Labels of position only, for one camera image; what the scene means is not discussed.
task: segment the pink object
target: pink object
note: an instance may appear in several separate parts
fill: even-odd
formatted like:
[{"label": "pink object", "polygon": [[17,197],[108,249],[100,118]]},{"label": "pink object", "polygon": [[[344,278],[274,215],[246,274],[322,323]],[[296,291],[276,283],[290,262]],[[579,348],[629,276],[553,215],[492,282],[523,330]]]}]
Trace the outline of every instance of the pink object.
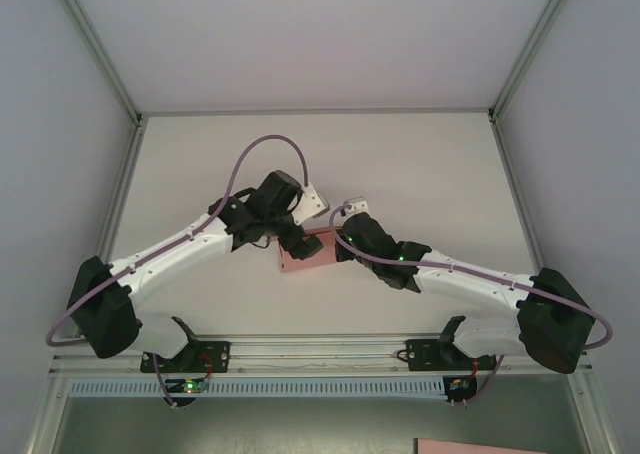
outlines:
[{"label": "pink object", "polygon": [[292,259],[288,252],[285,252],[280,245],[280,270],[282,272],[293,272],[301,269],[310,269],[312,267],[326,266],[327,264],[333,264],[336,262],[336,239],[333,236],[333,232],[328,227],[321,227],[318,229],[309,229],[308,234],[315,234],[322,242],[323,248],[316,255],[311,256],[309,259],[300,261],[298,259]]},{"label": "pink object", "polygon": [[541,454],[534,451],[418,439],[416,454]]}]

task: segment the metal frame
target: metal frame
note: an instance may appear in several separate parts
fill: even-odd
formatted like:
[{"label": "metal frame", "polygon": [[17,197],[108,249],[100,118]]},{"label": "metal frame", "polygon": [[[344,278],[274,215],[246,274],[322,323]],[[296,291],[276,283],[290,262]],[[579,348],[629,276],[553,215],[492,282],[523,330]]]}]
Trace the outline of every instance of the metal frame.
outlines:
[{"label": "metal frame", "polygon": [[147,129],[147,122],[147,118],[141,118],[139,122],[131,127],[129,143],[127,144],[122,163],[118,170],[116,185],[111,194],[109,208],[107,209],[107,215],[98,240],[98,255],[102,259],[110,259],[113,253],[120,220],[122,219],[124,206],[127,202],[127,196],[129,195],[129,188],[131,187],[136,163],[140,155],[144,133]]},{"label": "metal frame", "polygon": [[511,68],[511,71],[507,76],[507,80],[502,86],[502,89],[500,89],[498,97],[491,107],[492,117],[501,117],[506,112],[508,104],[511,102],[511,99],[513,99],[513,96],[520,87],[522,80],[531,67],[538,51],[540,51],[544,40],[547,38],[547,34],[553,27],[553,24],[558,18],[558,14],[560,14],[560,11],[564,7],[566,1],[567,0],[547,1],[547,4],[540,13],[535,26],[529,34],[527,41],[518,54],[518,58]]},{"label": "metal frame", "polygon": [[[437,339],[438,334],[396,334],[356,336],[215,336],[204,340],[231,342],[229,370],[216,377],[420,377],[431,373],[410,372],[394,353],[411,338]],[[579,371],[590,372],[583,356]],[[50,374],[58,377],[154,377],[140,372],[140,353],[125,351],[111,359],[97,359],[88,346],[56,349]],[[432,374],[456,376],[466,371]],[[556,375],[526,356],[509,356],[501,375]]]},{"label": "metal frame", "polygon": [[509,149],[507,148],[506,140],[500,127],[500,121],[498,118],[493,116],[491,112],[489,112],[489,123],[491,124],[491,130],[493,131],[493,137],[496,141],[496,146],[498,147],[502,167],[507,177],[507,182],[509,183],[511,197],[513,197],[513,202],[516,206],[520,226],[522,227],[522,232],[524,233],[525,241],[527,242],[531,262],[533,263],[533,267],[536,270],[539,270],[545,265],[544,258],[542,257],[542,250],[540,249],[538,238],[536,237],[536,233],[533,228],[533,221],[522,193],[522,187],[518,177],[516,176],[513,161],[511,160]]},{"label": "metal frame", "polygon": [[69,19],[76,27],[78,34],[84,41],[87,49],[93,57],[96,66],[102,72],[107,84],[113,91],[116,99],[127,113],[132,122],[137,123],[140,120],[140,113],[129,96],[127,89],[124,87],[118,71],[113,66],[102,41],[91,24],[89,16],[82,8],[79,0],[59,0],[64,10],[69,15]]},{"label": "metal frame", "polygon": [[569,376],[569,385],[589,450],[598,454],[622,453],[595,374],[576,372]]},{"label": "metal frame", "polygon": [[402,108],[402,107],[375,107],[375,108],[349,108],[349,109],[247,109],[236,111],[166,111],[145,112],[145,117],[213,117],[213,116],[304,116],[307,114],[427,114],[427,113],[484,113],[485,107],[478,108]]},{"label": "metal frame", "polygon": [[31,426],[25,454],[53,452],[70,389],[71,381],[67,378],[47,379],[43,397]]}]

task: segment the orange wire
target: orange wire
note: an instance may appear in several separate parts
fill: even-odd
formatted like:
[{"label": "orange wire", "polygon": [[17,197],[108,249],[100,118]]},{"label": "orange wire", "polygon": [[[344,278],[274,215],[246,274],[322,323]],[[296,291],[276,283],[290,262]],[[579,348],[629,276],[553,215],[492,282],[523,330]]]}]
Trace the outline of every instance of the orange wire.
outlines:
[{"label": "orange wire", "polygon": [[213,361],[206,354],[200,354],[200,357],[209,363],[209,367],[207,367],[207,375],[204,378],[207,380],[211,377],[211,374],[213,374]]},{"label": "orange wire", "polygon": [[469,376],[469,381],[473,380],[474,377],[476,377],[476,374],[478,373],[478,360],[474,359],[473,360],[473,370],[471,371],[471,375]]}]

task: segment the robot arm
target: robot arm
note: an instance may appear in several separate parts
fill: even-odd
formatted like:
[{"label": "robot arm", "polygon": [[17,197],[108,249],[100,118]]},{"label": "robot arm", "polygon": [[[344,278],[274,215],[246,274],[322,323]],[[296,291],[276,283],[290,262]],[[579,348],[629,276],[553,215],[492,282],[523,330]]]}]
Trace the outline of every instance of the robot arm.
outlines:
[{"label": "robot arm", "polygon": [[72,314],[98,357],[135,349],[188,365],[197,355],[198,341],[186,324],[177,318],[139,312],[158,287],[196,264],[231,253],[262,236],[278,236],[283,249],[295,259],[311,257],[322,248],[317,237],[306,236],[301,224],[327,212],[328,203],[311,184],[302,187],[282,171],[270,173],[257,189],[229,197],[218,217],[211,219],[219,203],[185,229],[144,251],[112,264],[98,257],[82,264],[69,306],[100,283],[118,277]]},{"label": "robot arm", "polygon": [[[364,199],[347,201],[340,237],[349,246],[381,259],[420,262],[392,265],[358,256],[336,244],[339,262],[356,260],[395,289],[458,298],[491,311],[491,318],[452,318],[441,335],[442,356],[462,353],[529,355],[556,372],[571,373],[582,354],[594,319],[584,312],[531,294],[523,287],[550,292],[586,306],[557,271],[543,268],[537,276],[492,271],[452,259],[415,242],[396,242],[368,214]],[[500,278],[502,283],[495,282]]]}]

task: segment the gray wall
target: gray wall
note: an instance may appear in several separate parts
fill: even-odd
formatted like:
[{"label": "gray wall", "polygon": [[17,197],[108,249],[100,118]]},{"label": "gray wall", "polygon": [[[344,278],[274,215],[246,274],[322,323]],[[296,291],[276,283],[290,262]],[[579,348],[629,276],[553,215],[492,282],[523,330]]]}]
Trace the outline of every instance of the gray wall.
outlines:
[{"label": "gray wall", "polygon": [[0,45],[0,452],[14,453],[129,124],[57,0],[0,0]]},{"label": "gray wall", "polygon": [[625,452],[640,452],[638,5],[568,0],[502,123],[546,264],[614,325],[591,358]]}]

